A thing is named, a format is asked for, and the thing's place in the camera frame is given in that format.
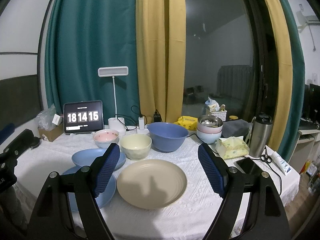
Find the white desk lamp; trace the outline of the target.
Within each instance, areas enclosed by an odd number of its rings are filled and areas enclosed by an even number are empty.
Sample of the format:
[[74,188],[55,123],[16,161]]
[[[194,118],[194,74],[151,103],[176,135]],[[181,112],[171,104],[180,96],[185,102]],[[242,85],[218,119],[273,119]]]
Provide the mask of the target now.
[[98,68],[99,77],[111,77],[113,85],[113,97],[114,97],[114,110],[115,115],[113,118],[108,119],[109,129],[115,130],[118,132],[119,136],[124,136],[126,134],[125,123],[119,120],[118,118],[118,107],[117,107],[117,95],[116,95],[116,76],[128,76],[129,68],[128,66],[115,66],[115,67],[100,67]]

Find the white cream tube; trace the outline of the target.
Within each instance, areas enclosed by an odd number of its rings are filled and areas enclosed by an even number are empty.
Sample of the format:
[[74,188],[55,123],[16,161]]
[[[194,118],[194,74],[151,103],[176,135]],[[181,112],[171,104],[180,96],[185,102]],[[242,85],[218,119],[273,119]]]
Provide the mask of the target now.
[[291,166],[276,151],[271,154],[271,158],[285,176],[290,173]]

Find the white storage basket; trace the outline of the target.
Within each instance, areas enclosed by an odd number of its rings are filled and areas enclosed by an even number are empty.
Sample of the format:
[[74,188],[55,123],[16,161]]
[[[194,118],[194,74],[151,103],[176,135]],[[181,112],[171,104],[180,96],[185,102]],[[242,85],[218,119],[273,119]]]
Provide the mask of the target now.
[[213,115],[215,117],[220,118],[222,121],[226,121],[227,119],[227,111],[223,110],[223,111],[213,111],[211,112],[209,108],[206,108],[206,114],[207,115]]

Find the small white box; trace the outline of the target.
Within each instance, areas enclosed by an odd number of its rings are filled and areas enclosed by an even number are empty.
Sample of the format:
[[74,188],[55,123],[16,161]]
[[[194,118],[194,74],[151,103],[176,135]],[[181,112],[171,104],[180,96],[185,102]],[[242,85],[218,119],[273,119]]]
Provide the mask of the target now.
[[63,122],[63,117],[59,114],[54,114],[52,123],[56,126],[60,126]]

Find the light blue plate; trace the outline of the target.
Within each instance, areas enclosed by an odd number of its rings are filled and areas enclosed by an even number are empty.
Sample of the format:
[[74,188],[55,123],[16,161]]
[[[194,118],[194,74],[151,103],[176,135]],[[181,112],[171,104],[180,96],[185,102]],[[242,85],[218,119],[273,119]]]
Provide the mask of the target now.
[[[111,201],[112,197],[116,192],[116,188],[116,178],[114,175],[112,175],[105,191],[99,194],[99,196],[95,199],[100,209]],[[74,212],[78,212],[79,210],[76,203],[75,193],[69,192],[68,196],[71,210]]]
[[[90,166],[95,158],[102,156],[105,153],[105,148],[92,148],[81,150],[72,155],[72,162],[78,166]],[[123,152],[120,152],[119,160],[116,164],[115,171],[120,169],[126,162],[126,155]]]

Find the black power adapter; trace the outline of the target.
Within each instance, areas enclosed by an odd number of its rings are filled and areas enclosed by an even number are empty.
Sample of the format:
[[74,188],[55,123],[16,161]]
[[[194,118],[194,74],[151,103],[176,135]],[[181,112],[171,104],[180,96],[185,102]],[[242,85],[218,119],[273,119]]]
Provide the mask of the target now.
[[159,111],[156,109],[153,114],[153,122],[162,122],[162,117]]

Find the pink strawberry bowl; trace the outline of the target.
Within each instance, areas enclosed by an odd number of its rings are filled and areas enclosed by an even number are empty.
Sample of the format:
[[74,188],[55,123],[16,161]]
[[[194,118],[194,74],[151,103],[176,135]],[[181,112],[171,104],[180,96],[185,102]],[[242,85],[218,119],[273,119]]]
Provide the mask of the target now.
[[95,132],[93,140],[99,148],[108,148],[111,143],[118,143],[119,132],[113,129],[103,129]]

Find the cream bowl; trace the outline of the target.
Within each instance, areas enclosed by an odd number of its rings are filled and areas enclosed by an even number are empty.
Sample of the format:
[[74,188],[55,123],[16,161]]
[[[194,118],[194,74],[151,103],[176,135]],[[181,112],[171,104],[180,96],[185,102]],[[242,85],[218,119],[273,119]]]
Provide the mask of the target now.
[[130,160],[142,160],[150,152],[152,139],[144,134],[126,135],[120,139],[121,152]]

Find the beige plate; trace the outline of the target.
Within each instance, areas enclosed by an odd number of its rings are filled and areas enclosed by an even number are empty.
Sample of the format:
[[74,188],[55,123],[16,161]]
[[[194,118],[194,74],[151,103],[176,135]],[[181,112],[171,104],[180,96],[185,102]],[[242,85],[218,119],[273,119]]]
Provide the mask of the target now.
[[159,159],[135,162],[117,178],[120,196],[146,210],[165,208],[178,201],[187,188],[187,177],[177,165]]

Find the teal curtain right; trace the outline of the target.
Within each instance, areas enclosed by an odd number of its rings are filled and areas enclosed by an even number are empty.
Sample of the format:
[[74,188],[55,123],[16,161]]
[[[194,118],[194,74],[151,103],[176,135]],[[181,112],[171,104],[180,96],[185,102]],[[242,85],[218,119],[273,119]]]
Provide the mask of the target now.
[[305,61],[293,12],[288,0],[279,0],[284,12],[285,22],[289,31],[292,59],[291,100],[289,117],[285,132],[278,148],[283,159],[289,161],[295,148],[300,118],[302,116],[305,86]]

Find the yellow curtain left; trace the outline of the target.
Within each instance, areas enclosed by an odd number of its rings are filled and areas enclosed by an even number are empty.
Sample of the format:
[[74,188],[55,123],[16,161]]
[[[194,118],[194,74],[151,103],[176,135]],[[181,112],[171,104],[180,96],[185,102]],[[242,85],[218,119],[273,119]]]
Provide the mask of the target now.
[[140,109],[149,121],[181,116],[185,54],[185,0],[136,0],[136,48]]

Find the yellow tissue pack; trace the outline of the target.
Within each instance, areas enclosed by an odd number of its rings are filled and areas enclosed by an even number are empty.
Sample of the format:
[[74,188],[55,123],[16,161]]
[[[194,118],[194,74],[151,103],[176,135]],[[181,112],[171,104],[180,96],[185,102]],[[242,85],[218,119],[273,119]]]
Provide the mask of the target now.
[[219,138],[215,149],[224,160],[239,158],[249,154],[248,145],[239,137]]

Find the teal curtain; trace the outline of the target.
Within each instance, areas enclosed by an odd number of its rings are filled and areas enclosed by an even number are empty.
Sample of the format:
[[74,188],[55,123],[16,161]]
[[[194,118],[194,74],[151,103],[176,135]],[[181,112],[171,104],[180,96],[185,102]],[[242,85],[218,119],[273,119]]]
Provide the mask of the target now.
[[305,86],[305,61],[293,12],[288,0],[279,0],[284,12],[285,22],[289,31],[292,59],[291,100],[289,117],[285,132],[278,148],[283,159],[289,161],[295,148],[300,118],[302,116]]
[[114,117],[111,77],[98,68],[128,66],[116,76],[118,116],[138,122],[136,0],[55,0],[45,53],[48,105],[63,112],[65,103],[101,100],[104,119]]

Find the air conditioner unit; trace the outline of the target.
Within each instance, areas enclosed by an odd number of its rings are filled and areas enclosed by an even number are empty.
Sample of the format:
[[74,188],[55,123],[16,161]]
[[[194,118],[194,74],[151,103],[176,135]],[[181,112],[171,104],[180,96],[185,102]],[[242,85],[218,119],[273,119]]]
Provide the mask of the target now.
[[307,26],[310,25],[319,25],[319,19],[316,15],[304,15],[300,10],[296,12],[299,26],[297,27],[298,31],[301,33]]

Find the large dark blue bowl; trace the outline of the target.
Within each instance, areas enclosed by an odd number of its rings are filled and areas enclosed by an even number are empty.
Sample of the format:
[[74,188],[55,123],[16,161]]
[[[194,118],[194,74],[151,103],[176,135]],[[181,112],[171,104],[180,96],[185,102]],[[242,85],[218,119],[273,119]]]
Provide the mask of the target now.
[[153,147],[165,153],[179,149],[189,134],[184,127],[167,122],[151,123],[148,130]]

